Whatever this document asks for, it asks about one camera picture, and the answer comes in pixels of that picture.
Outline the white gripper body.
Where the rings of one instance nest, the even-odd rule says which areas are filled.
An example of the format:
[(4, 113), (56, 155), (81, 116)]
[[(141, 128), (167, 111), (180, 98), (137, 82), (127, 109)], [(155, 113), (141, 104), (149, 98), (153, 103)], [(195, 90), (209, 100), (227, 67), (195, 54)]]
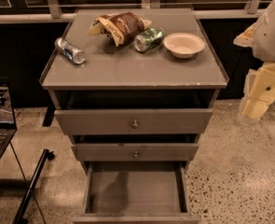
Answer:
[(253, 55), (263, 62), (275, 63), (275, 0), (257, 19)]

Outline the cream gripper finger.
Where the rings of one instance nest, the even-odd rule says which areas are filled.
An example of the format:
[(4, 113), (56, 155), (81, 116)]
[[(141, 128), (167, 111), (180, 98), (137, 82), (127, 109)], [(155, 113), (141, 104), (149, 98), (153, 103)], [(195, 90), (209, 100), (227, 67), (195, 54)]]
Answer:
[(275, 102), (275, 63), (264, 63), (246, 75), (239, 114), (241, 121), (259, 121)]
[(252, 48), (254, 46), (255, 24), (250, 25), (244, 32), (237, 35), (233, 44), (239, 47)]

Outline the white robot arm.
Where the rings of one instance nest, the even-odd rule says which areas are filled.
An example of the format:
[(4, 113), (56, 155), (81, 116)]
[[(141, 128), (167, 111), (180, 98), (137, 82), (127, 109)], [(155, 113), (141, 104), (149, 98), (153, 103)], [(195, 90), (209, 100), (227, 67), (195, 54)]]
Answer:
[(238, 35), (233, 44), (250, 47), (263, 62), (246, 75), (239, 117), (245, 124), (258, 122), (275, 102), (275, 0), (272, 0), (257, 21)]

